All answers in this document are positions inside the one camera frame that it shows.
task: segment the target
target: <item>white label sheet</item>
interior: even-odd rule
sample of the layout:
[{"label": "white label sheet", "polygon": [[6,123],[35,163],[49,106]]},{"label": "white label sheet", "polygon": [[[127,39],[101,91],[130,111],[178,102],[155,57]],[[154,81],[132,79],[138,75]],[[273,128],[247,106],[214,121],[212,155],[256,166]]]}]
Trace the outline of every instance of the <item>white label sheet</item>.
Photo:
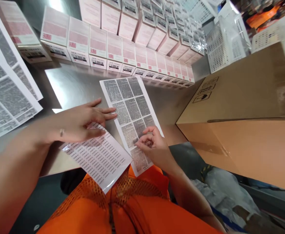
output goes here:
[{"label": "white label sheet", "polygon": [[159,121],[151,105],[149,96],[140,76],[101,80],[101,88],[109,107],[115,107],[115,119],[123,145],[133,158],[131,166],[135,176],[139,176],[153,163],[135,146],[148,126],[157,126],[161,135]]},{"label": "white label sheet", "polygon": [[12,68],[14,73],[16,73],[19,79],[31,92],[31,94],[36,98],[36,100],[42,99],[43,98],[42,93],[40,92],[31,73],[26,67],[17,48],[12,42],[1,19],[0,19],[0,56],[3,58],[0,64],[2,64],[3,61],[6,61],[7,64]]},{"label": "white label sheet", "polygon": [[[92,123],[88,128],[105,130],[98,123]],[[107,131],[101,137],[81,143],[64,143],[60,149],[70,155],[93,178],[104,194],[132,161],[128,152]]]},{"label": "white label sheet", "polygon": [[16,75],[4,62],[0,50],[0,136],[28,121],[42,107]]}]

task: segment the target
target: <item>right hand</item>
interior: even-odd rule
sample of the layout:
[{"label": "right hand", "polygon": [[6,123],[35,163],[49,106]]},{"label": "right hand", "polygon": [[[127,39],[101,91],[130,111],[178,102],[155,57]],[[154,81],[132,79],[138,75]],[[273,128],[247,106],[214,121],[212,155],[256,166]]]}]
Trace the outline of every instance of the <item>right hand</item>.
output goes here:
[{"label": "right hand", "polygon": [[136,146],[151,159],[154,165],[166,173],[172,174],[178,165],[159,129],[156,126],[147,127],[142,133],[145,135],[138,140]]}]

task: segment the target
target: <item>left hand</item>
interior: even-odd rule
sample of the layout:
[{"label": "left hand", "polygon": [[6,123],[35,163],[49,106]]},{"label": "left hand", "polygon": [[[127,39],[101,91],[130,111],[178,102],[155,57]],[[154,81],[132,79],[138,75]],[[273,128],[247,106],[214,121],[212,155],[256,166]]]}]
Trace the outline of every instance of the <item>left hand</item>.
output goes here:
[{"label": "left hand", "polygon": [[87,126],[91,122],[96,122],[105,127],[106,120],[116,118],[117,114],[111,114],[115,108],[95,107],[99,103],[101,98],[38,120],[25,131],[27,134],[34,133],[40,143],[47,144],[57,140],[73,143],[100,137],[105,134],[104,130],[87,129]]}]

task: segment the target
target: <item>orange shirt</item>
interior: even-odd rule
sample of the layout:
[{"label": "orange shirt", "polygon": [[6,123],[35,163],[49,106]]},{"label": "orange shirt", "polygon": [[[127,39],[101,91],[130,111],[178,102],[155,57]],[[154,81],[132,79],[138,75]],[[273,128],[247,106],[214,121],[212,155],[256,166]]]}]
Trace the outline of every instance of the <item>orange shirt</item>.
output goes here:
[{"label": "orange shirt", "polygon": [[105,195],[86,175],[48,221],[43,233],[220,233],[169,200],[168,178],[152,166],[138,178],[131,167]]}]

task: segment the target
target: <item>brown cardboard box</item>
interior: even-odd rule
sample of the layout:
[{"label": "brown cardboard box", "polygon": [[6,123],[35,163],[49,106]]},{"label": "brown cardboard box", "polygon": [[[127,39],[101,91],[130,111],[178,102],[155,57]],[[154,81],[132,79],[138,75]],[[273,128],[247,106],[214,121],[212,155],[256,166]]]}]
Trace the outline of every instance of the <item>brown cardboard box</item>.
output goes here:
[{"label": "brown cardboard box", "polygon": [[177,126],[206,163],[285,189],[281,43],[206,77]]}]

